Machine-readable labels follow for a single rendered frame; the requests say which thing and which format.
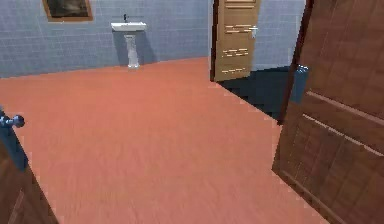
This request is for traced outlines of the framed dark wall picture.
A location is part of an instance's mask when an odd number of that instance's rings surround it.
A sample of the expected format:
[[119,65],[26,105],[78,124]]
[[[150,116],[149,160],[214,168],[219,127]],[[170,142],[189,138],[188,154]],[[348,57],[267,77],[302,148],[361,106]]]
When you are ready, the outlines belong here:
[[49,22],[92,21],[90,0],[41,0]]

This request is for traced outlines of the dark brown room door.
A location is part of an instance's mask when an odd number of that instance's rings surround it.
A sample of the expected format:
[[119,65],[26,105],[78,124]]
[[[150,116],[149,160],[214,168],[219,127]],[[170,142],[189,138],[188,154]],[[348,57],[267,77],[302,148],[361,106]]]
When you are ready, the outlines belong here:
[[384,224],[384,0],[307,0],[273,171],[329,224]]
[[0,224],[59,224],[14,128],[0,126]]

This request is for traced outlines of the white pedestal sink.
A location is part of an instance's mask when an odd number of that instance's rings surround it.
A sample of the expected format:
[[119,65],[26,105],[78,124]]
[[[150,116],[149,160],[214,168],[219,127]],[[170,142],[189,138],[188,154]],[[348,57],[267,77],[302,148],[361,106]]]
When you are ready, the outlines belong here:
[[127,45],[128,67],[138,68],[140,66],[138,53],[136,49],[136,32],[142,32],[146,29],[144,22],[123,22],[112,23],[111,28],[115,32],[123,32]]

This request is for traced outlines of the light brown room door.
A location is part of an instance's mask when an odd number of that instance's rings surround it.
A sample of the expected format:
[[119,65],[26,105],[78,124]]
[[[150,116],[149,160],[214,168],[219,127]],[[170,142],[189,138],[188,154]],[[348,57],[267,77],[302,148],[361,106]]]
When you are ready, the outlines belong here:
[[256,26],[262,0],[213,0],[210,79],[247,77],[252,68]]

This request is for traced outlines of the dark round door knob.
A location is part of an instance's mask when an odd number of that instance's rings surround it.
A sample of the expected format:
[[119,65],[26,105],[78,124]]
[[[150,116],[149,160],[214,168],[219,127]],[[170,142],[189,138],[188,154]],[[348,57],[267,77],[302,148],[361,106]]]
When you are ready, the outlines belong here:
[[10,118],[8,116],[0,117],[0,126],[1,127],[12,128],[13,126],[15,126],[16,128],[21,128],[24,125],[25,125],[25,120],[21,115],[15,115],[12,118]]

